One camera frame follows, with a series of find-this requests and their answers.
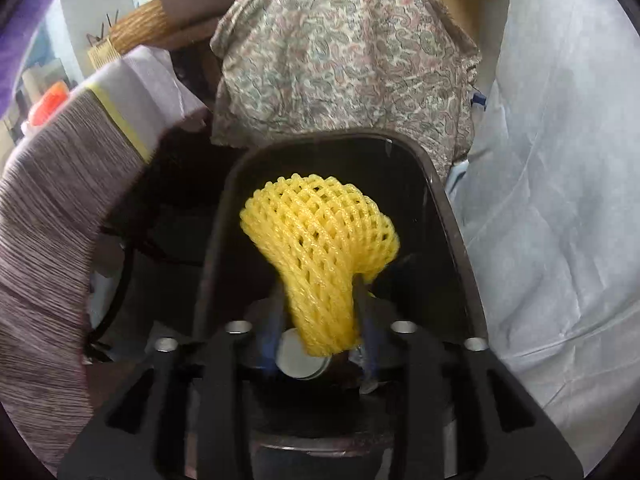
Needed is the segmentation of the woven wicker basket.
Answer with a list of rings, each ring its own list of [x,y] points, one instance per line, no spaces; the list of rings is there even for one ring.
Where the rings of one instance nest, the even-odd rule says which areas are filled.
[[[119,54],[126,54],[140,44],[152,44],[174,28],[160,0],[150,0],[119,20],[108,34],[108,40]]]

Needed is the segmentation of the paisley floral cloth cover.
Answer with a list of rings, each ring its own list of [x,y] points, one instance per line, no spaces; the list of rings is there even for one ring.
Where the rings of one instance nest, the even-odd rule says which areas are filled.
[[[235,0],[210,47],[215,144],[393,130],[441,177],[471,147],[480,50],[442,0]]]

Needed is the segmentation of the dark brown trash bin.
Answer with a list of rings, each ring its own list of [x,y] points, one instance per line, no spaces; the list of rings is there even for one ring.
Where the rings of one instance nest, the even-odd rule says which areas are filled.
[[[205,339],[247,318],[242,389],[263,448],[361,454],[390,444],[384,327],[406,318],[447,344],[487,333],[470,259],[442,180],[416,141],[337,130],[255,148],[232,165],[194,311]],[[363,368],[350,362],[361,349]]]

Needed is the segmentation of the orange foam fruit net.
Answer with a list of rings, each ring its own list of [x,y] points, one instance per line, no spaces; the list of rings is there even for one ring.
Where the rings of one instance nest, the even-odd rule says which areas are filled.
[[[43,126],[49,118],[68,100],[70,89],[60,80],[43,93],[38,102],[30,108],[28,122],[32,127]]]

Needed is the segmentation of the yellow foam fruit net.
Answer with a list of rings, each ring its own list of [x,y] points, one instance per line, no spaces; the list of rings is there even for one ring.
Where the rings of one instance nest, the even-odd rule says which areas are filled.
[[[392,220],[351,183],[318,174],[280,177],[258,188],[240,225],[278,271],[294,326],[312,356],[333,356],[360,341],[352,281],[367,284],[397,256]]]

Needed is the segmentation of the white sheet cover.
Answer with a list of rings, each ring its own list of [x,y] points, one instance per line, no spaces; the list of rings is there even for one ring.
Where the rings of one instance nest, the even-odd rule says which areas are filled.
[[[509,0],[454,211],[491,347],[585,470],[639,403],[639,36],[617,0]]]

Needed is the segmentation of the beige chopstick holder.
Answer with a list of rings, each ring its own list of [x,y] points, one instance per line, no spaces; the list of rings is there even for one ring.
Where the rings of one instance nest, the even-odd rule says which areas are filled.
[[[120,58],[120,54],[112,45],[110,39],[111,30],[119,18],[119,11],[116,11],[113,16],[106,14],[105,18],[106,22],[101,23],[99,35],[89,34],[88,32],[86,33],[86,39],[89,44],[87,55],[95,70],[99,70],[106,64]]]

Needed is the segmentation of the blue cup in bin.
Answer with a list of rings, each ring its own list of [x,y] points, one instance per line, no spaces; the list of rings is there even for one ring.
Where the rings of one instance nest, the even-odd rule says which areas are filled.
[[[297,380],[311,380],[323,374],[330,363],[331,359],[326,356],[311,356],[307,353],[296,328],[282,333],[276,364],[286,376]]]

